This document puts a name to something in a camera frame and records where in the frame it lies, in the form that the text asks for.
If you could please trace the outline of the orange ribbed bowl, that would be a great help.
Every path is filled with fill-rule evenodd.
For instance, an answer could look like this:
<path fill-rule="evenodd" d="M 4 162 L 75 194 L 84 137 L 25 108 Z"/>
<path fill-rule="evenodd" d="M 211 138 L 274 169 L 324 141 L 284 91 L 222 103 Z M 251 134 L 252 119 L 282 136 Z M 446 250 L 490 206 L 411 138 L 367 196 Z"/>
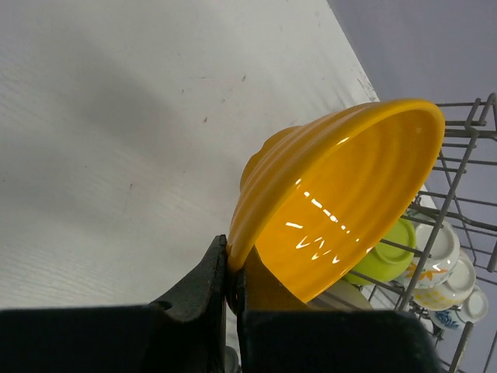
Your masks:
<path fill-rule="evenodd" d="M 407 210 L 445 133 L 425 99 L 352 106 L 269 137 L 247 162 L 228 234 L 228 269 L 251 253 L 309 302 L 349 273 Z"/>

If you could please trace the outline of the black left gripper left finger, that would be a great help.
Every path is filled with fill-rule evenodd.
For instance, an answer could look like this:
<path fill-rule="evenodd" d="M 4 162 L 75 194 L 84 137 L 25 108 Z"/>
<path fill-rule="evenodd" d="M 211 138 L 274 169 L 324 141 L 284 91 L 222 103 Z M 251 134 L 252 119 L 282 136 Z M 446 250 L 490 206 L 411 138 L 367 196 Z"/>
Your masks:
<path fill-rule="evenodd" d="M 154 301 L 1 312 L 3 372 L 222 372 L 227 240 Z"/>

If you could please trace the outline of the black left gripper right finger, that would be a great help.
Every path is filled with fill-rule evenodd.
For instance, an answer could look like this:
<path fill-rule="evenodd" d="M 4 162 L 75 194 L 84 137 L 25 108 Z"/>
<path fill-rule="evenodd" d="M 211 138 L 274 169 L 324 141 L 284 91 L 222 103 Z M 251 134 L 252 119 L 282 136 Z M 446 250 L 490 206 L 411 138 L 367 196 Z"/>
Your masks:
<path fill-rule="evenodd" d="M 407 312 L 314 309 L 252 250 L 238 273 L 244 372 L 440 372 L 422 324 Z"/>

